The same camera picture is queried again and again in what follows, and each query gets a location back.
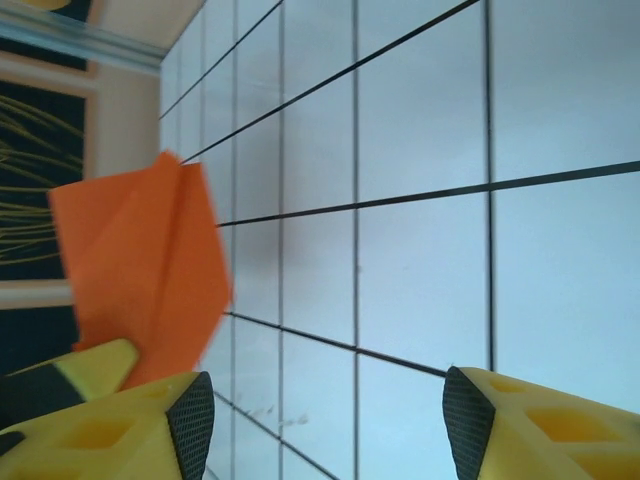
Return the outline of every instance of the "orange paper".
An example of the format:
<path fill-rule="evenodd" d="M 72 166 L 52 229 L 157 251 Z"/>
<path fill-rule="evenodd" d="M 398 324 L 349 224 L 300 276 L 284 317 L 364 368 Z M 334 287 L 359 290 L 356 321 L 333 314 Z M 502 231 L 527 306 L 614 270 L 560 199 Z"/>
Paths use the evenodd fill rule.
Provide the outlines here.
<path fill-rule="evenodd" d="M 77 349 L 127 338 L 125 387 L 191 370 L 231 299 L 200 164 L 165 152 L 145 170 L 50 192 L 80 329 Z"/>

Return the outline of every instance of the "white tile wall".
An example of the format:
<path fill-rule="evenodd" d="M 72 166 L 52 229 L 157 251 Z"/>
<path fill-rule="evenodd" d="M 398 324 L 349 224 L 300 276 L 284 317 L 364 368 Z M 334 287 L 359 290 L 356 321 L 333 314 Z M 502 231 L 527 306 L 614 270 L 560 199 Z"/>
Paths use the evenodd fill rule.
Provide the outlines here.
<path fill-rule="evenodd" d="M 239 133 L 459 2 L 208 0 L 163 62 L 161 148 L 231 137 L 201 158 L 234 267 L 217 478 L 455 479 L 452 364 L 640 411 L 640 6 L 493 0 L 488 71 L 485 1 Z"/>

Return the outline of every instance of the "beige wall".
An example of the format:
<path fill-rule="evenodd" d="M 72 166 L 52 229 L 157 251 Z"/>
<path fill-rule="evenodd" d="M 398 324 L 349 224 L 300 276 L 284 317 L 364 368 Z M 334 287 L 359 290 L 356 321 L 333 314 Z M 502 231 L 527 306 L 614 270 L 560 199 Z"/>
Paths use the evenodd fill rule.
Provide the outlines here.
<path fill-rule="evenodd" d="M 0 58 L 0 78 L 87 96 L 91 104 L 85 152 L 88 176 L 149 166 L 158 153 L 159 78 L 101 65 L 83 76 Z M 64 281 L 0 282 L 0 310 L 68 305 Z"/>

